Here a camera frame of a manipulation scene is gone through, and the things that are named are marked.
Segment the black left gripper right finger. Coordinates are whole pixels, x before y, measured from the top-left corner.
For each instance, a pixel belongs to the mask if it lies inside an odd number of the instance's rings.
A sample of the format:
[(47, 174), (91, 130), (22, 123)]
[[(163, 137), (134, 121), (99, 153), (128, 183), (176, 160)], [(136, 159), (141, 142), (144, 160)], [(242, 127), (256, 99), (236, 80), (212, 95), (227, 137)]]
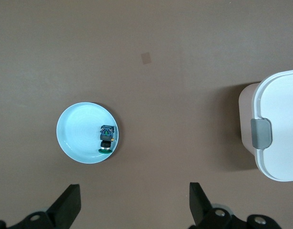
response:
[(241, 220), (229, 207), (212, 204), (198, 182), (190, 183), (189, 206), (194, 220), (189, 229), (282, 229), (271, 217), (252, 214)]

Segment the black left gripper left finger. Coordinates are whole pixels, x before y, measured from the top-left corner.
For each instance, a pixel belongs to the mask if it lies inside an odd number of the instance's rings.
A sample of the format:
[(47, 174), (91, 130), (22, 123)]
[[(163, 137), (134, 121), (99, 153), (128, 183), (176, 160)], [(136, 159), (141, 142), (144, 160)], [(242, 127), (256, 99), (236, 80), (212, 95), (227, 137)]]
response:
[(46, 211), (33, 212), (10, 227), (0, 220), (0, 229), (70, 229), (80, 210), (80, 185), (71, 184)]

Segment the white lidded box grey latches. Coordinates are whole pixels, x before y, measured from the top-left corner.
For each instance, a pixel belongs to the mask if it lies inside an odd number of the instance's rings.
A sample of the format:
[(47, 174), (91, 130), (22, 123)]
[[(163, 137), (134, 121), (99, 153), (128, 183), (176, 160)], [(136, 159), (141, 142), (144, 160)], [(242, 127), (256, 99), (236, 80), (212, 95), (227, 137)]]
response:
[(279, 182), (293, 181), (293, 70), (245, 87), (239, 96), (242, 144), (258, 169)]

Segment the light blue round plate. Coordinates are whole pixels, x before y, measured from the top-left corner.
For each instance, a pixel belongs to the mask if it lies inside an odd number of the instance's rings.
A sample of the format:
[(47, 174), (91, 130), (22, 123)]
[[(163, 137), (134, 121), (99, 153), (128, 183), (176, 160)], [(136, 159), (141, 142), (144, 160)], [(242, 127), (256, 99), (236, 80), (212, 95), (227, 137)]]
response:
[[(102, 125), (114, 126), (112, 153), (109, 154), (98, 151)], [(68, 157), (83, 164), (95, 164), (109, 158), (116, 151), (119, 130), (115, 118), (103, 106), (81, 102), (71, 105), (60, 115), (56, 136), (61, 149)]]

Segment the green push button switch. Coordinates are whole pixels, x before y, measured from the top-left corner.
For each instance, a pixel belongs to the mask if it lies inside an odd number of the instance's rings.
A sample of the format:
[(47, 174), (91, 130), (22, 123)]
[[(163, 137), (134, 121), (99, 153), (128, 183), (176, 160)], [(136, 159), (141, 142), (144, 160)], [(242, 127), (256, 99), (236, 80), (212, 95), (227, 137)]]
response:
[(101, 145), (98, 150), (102, 154), (112, 153), (111, 143), (114, 141), (114, 126), (102, 125), (100, 129)]

